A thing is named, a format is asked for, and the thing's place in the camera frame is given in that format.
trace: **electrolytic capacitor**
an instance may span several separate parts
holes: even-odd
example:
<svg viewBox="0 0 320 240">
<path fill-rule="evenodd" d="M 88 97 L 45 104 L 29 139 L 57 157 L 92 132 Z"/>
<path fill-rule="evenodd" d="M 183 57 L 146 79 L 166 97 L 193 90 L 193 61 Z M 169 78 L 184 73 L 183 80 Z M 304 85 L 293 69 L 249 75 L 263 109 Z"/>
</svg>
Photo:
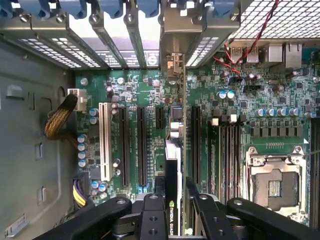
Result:
<svg viewBox="0 0 320 240">
<path fill-rule="evenodd" d="M 264 116 L 264 110 L 262 108 L 260 109 L 257 109 L 254 111 L 254 114 L 257 116 L 257 117 L 263 117 Z"/>
<path fill-rule="evenodd" d="M 219 91 L 216 95 L 217 95 L 218 98 L 221 99 L 221 100 L 223 100 L 223 99 L 225 99 L 225 98 L 227 97 L 227 94 L 226 94 L 225 91 Z"/>
<path fill-rule="evenodd" d="M 79 159 L 79 161 L 78 161 L 78 166 L 80 168 L 84 168 L 87 164 L 88 164 L 88 160 L 87 159 Z"/>
<path fill-rule="evenodd" d="M 77 148 L 79 151 L 84 151 L 87 148 L 87 144 L 86 143 L 79 143 Z"/>
<path fill-rule="evenodd" d="M 290 116 L 297 117 L 297 116 L 299 116 L 299 109 L 298 108 L 291 108 L 289 110 L 289 114 L 290 114 Z"/>
<path fill-rule="evenodd" d="M 92 116 L 90 117 L 89 122 L 91 125 L 95 125 L 98 123 L 98 118 L 96 116 Z"/>
<path fill-rule="evenodd" d="M 273 117 L 275 115 L 275 110 L 273 108 L 269 108 L 265 111 L 265 115 L 268 117 Z"/>
<path fill-rule="evenodd" d="M 120 162 L 121 162 L 120 159 L 119 159 L 119 158 L 116 158 L 116 159 L 113 161 L 113 165 L 112 165 L 112 166 L 113 166 L 114 168 L 117 168 L 117 167 L 120 165 Z"/>
<path fill-rule="evenodd" d="M 99 187 L 99 182 L 98 181 L 92 181 L 91 182 L 91 188 L 97 189 Z"/>
<path fill-rule="evenodd" d="M 234 93 L 233 91 L 228 91 L 228 92 L 226 93 L 226 97 L 227 97 L 228 99 L 233 99 L 233 98 L 235 97 L 235 93 Z"/>
<path fill-rule="evenodd" d="M 228 71 L 223 71 L 221 74 L 220 74 L 220 78 L 224 79 L 226 77 L 229 76 L 229 72 Z"/>
<path fill-rule="evenodd" d="M 98 189 L 100 192 L 105 192 L 107 190 L 107 186 L 108 186 L 107 183 L 103 181 L 99 184 Z"/>
<path fill-rule="evenodd" d="M 99 113 L 99 110 L 97 108 L 91 108 L 89 110 L 89 115 L 92 116 L 92 117 L 97 116 L 98 113 Z"/>
<path fill-rule="evenodd" d="M 284 109 L 284 108 L 280 108 L 276 111 L 276 114 L 279 116 L 279 117 L 285 117 L 287 115 L 287 110 Z"/>
<path fill-rule="evenodd" d="M 314 118 L 317 117 L 317 114 L 316 114 L 314 111 L 312 111 L 312 112 L 306 112 L 306 113 L 304 114 L 304 116 L 305 116 L 307 119 L 314 119 Z"/>
<path fill-rule="evenodd" d="M 117 109 L 112 109 L 111 114 L 112 115 L 118 115 L 119 111 Z"/>
<path fill-rule="evenodd" d="M 85 159 L 86 158 L 86 152 L 85 151 L 78 152 L 78 158 L 79 159 Z"/>
<path fill-rule="evenodd" d="M 107 87 L 106 87 L 106 92 L 107 92 L 108 94 L 113 94 L 114 91 L 115 91 L 115 90 L 114 90 L 111 86 L 107 86 Z"/>
<path fill-rule="evenodd" d="M 112 109 L 117 109 L 118 107 L 119 107 L 119 104 L 116 103 L 116 102 L 114 102 L 114 103 L 111 104 L 111 108 L 112 108 Z"/>
<path fill-rule="evenodd" d="M 84 143 L 85 141 L 87 141 L 87 135 L 85 135 L 85 134 L 81 134 L 81 135 L 79 135 L 78 137 L 77 137 L 77 141 L 78 141 L 78 143 Z"/>
</svg>

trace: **metal bracket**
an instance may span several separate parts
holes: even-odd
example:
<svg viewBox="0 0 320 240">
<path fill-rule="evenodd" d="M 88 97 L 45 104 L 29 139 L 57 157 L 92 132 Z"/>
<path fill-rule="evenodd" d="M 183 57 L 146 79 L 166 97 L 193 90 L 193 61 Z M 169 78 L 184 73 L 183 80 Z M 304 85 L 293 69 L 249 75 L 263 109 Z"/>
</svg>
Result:
<svg viewBox="0 0 320 240">
<path fill-rule="evenodd" d="M 92 29 L 97 34 L 101 42 L 112 52 L 115 60 L 121 65 L 121 67 L 127 69 L 128 65 L 125 59 L 122 57 L 116 44 L 105 29 L 104 12 L 100 9 L 97 2 L 92 2 L 91 13 L 89 22 Z"/>
<path fill-rule="evenodd" d="M 50 6 L 48 0 L 19 0 L 20 6 L 26 12 L 40 19 L 50 18 Z"/>
<path fill-rule="evenodd" d="M 140 68 L 147 68 L 146 58 L 144 53 L 144 47 L 142 44 L 140 31 L 139 31 L 139 16 L 138 9 L 134 0 L 128 0 L 126 2 L 126 14 L 123 18 L 126 25 L 129 37 L 136 54 L 136 58 L 139 62 Z"/>
<path fill-rule="evenodd" d="M 75 19 L 84 19 L 87 16 L 87 3 L 85 0 L 60 0 L 61 8 Z"/>
</svg>

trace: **perforated metal mesh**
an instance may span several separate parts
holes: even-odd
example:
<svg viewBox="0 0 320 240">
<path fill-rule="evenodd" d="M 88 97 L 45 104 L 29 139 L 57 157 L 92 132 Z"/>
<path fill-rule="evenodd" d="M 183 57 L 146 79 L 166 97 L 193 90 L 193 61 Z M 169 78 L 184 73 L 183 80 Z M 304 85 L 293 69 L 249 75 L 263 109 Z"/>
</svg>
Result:
<svg viewBox="0 0 320 240">
<path fill-rule="evenodd" d="M 41 52 L 42 54 L 47 55 L 53 60 L 68 66 L 69 68 L 81 68 L 81 66 L 76 62 L 61 55 L 60 53 L 56 52 L 52 48 L 48 47 L 47 45 L 44 45 L 42 42 L 38 41 L 36 38 L 22 38 L 22 39 L 19 39 L 19 41 Z"/>
<path fill-rule="evenodd" d="M 236 39 L 257 37 L 275 0 L 253 0 L 241 16 Z M 320 38 L 320 0 L 280 0 L 262 39 Z"/>
<path fill-rule="evenodd" d="M 218 37 L 203 37 L 198 47 L 193 52 L 189 61 L 186 63 L 186 67 L 195 67 L 211 50 Z"/>
<path fill-rule="evenodd" d="M 52 38 L 60 48 L 79 59 L 81 62 L 86 64 L 90 68 L 100 68 L 100 65 L 96 63 L 91 57 L 86 55 L 83 51 L 73 45 L 67 38 Z"/>
</svg>

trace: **ram slot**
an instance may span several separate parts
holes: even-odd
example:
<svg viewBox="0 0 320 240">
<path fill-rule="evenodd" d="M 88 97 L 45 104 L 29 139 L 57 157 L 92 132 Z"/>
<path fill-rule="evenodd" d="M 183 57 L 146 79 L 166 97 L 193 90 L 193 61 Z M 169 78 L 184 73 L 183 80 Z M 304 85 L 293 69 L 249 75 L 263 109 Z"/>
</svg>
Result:
<svg viewBox="0 0 320 240">
<path fill-rule="evenodd" d="M 127 116 L 127 108 L 119 108 L 119 140 L 121 152 L 121 185 L 128 186 L 130 184 L 130 156 L 129 156 L 129 121 Z"/>
<path fill-rule="evenodd" d="M 310 151 L 320 149 L 320 119 L 311 120 L 311 148 Z M 310 227 L 314 230 L 320 230 L 319 219 L 320 208 L 320 153 L 310 156 Z"/>
<path fill-rule="evenodd" d="M 146 112 L 144 107 L 138 107 L 136 110 L 137 122 L 137 146 L 138 146 L 138 168 L 139 168 L 139 185 L 148 184 L 147 177 L 147 126 Z"/>
<path fill-rule="evenodd" d="M 109 182 L 113 177 L 111 148 L 111 103 L 99 103 L 99 138 L 101 180 Z"/>
<path fill-rule="evenodd" d="M 200 158 L 201 158 L 201 114 L 199 106 L 191 108 L 191 152 L 192 152 L 192 177 L 196 184 L 201 183 Z"/>
</svg>

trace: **red wire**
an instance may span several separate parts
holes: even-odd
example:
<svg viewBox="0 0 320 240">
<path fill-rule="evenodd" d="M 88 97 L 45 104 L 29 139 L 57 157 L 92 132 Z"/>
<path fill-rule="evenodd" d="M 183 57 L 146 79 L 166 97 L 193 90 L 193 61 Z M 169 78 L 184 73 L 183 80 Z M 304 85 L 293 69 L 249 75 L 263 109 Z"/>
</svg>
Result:
<svg viewBox="0 0 320 240">
<path fill-rule="evenodd" d="M 243 60 L 244 58 L 246 58 L 248 56 L 249 53 L 251 53 L 251 51 L 257 46 L 257 43 L 259 41 L 259 39 L 262 36 L 262 33 L 264 32 L 264 30 L 267 28 L 267 24 L 270 21 L 270 19 L 273 17 L 274 15 L 274 11 L 276 10 L 276 8 L 278 7 L 280 0 L 275 0 L 271 10 L 267 13 L 266 15 L 266 19 L 264 24 L 262 25 L 262 28 L 260 30 L 260 32 L 258 33 L 258 35 L 255 38 L 255 41 L 253 42 L 253 44 L 251 45 L 251 47 L 249 49 L 246 50 L 246 52 L 236 61 L 236 63 L 234 63 L 234 61 L 231 60 L 231 56 L 228 53 L 228 45 L 225 43 L 224 44 L 224 48 L 225 48 L 225 54 L 228 57 L 228 60 L 235 66 L 237 66 L 241 60 Z"/>
</svg>

